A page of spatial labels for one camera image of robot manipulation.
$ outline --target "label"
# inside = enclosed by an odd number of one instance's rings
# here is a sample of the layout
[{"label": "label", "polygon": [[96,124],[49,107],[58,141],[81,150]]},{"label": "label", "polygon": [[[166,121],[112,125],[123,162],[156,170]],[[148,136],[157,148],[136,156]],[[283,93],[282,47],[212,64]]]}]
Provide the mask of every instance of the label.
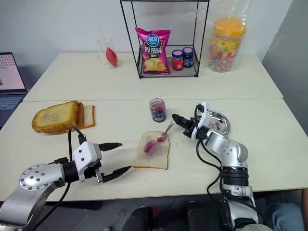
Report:
[{"label": "label", "polygon": [[184,58],[184,66],[192,66],[193,65],[193,58]]},{"label": "label", "polygon": [[226,41],[216,35],[212,37],[211,52],[221,57],[234,57],[240,47],[241,41]]},{"label": "label", "polygon": [[152,113],[152,119],[155,121],[163,121],[166,119],[166,113],[165,112],[158,114]]},{"label": "label", "polygon": [[172,67],[175,70],[181,70],[183,68],[184,61],[178,60],[178,61],[172,61]]},{"label": "label", "polygon": [[156,47],[159,42],[159,37],[157,35],[147,35],[146,36],[146,43],[150,47]]},{"label": "label", "polygon": [[145,45],[145,52],[149,54],[150,58],[158,58],[162,53],[163,39],[159,40],[157,35],[147,35]]}]

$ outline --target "small jar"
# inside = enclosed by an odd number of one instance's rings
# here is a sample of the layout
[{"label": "small jar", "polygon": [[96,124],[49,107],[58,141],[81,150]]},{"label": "small jar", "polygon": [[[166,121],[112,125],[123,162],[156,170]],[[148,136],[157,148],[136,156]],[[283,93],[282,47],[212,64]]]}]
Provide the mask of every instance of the small jar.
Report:
[{"label": "small jar", "polygon": [[193,49],[191,47],[183,48],[184,67],[191,67],[193,65]]},{"label": "small jar", "polygon": [[163,122],[167,117],[165,102],[162,99],[152,99],[150,101],[150,111],[155,122]]},{"label": "small jar", "polygon": [[183,69],[183,52],[181,50],[174,50],[172,52],[172,67],[176,71]]}]

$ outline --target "metal plate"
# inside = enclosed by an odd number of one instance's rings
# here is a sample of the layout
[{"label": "metal plate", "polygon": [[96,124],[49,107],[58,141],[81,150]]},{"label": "metal plate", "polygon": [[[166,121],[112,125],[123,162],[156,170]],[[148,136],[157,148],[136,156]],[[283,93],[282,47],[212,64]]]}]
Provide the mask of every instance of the metal plate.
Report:
[{"label": "metal plate", "polygon": [[211,111],[208,128],[212,128],[224,135],[228,135],[231,127],[229,120],[222,113]]}]

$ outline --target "pink chip bag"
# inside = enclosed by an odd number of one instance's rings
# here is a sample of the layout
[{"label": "pink chip bag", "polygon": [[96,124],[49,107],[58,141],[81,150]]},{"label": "pink chip bag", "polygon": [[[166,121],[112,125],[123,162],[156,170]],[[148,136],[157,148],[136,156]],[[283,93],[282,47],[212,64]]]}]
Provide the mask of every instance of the pink chip bag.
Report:
[{"label": "pink chip bag", "polygon": [[145,31],[136,27],[136,32],[142,41],[143,72],[170,74],[165,51],[170,30]]}]

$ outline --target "bread slice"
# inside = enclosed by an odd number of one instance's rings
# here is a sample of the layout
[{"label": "bread slice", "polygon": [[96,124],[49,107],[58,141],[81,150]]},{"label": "bread slice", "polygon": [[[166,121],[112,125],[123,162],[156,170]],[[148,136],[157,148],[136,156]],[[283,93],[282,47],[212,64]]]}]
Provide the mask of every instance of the bread slice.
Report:
[{"label": "bread slice", "polygon": [[148,131],[144,133],[137,149],[134,168],[163,168],[168,169],[169,137],[164,142],[156,143],[148,152],[144,151],[150,141],[156,141],[161,131]]},{"label": "bread slice", "polygon": [[32,120],[32,128],[38,133],[65,130],[71,126],[76,126],[77,119],[78,102],[70,101],[37,112]]},{"label": "bread slice", "polygon": [[82,128],[91,128],[95,126],[94,120],[94,105],[85,106],[83,108],[83,127]]},{"label": "bread slice", "polygon": [[[83,128],[83,104],[82,102],[78,102],[78,119],[77,119],[77,125],[76,127],[78,129],[82,129]],[[68,132],[67,130],[60,130],[60,131],[56,131],[55,133],[66,133]]]},{"label": "bread slice", "polygon": [[[82,126],[77,126],[78,129],[83,129],[83,128],[91,128],[95,126],[95,120],[94,120],[94,105],[89,105],[89,106],[83,106],[82,107]],[[68,132],[67,130],[61,130],[61,131],[56,131],[56,133],[66,133]]]},{"label": "bread slice", "polygon": [[78,102],[78,119],[77,119],[77,128],[83,127],[83,104]]}]

